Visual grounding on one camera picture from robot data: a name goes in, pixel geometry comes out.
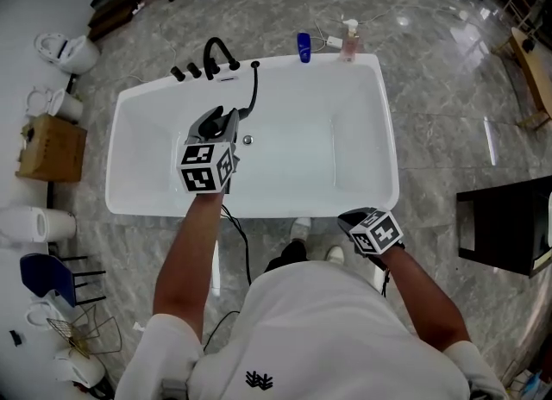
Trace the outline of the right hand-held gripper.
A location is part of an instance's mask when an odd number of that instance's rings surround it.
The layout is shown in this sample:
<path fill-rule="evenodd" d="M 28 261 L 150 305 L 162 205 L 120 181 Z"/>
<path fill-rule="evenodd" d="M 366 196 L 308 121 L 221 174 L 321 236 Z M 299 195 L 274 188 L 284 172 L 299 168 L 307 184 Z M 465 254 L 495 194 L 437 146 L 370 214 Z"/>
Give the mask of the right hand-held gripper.
<path fill-rule="evenodd" d="M 364 256 L 381 255 L 401 243 L 404 236 L 391 211 L 374 207 L 341 213 L 337 223 L 342 232 Z"/>

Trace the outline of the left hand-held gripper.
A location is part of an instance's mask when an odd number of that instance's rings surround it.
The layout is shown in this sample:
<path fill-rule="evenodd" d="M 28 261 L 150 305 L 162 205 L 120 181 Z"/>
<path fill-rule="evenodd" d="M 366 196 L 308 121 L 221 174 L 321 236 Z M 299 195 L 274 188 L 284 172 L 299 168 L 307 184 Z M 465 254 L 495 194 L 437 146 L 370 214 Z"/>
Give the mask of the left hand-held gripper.
<path fill-rule="evenodd" d="M 186 192 L 229 193 L 231 178 L 240 161 L 235 154 L 240 120 L 237 109 L 223 117 L 223 106 L 217 106 L 201 115 L 190 126 L 188 135 L 215 136 L 223 126 L 222 138 L 196 142 L 184 136 L 178 139 L 176 172 Z"/>

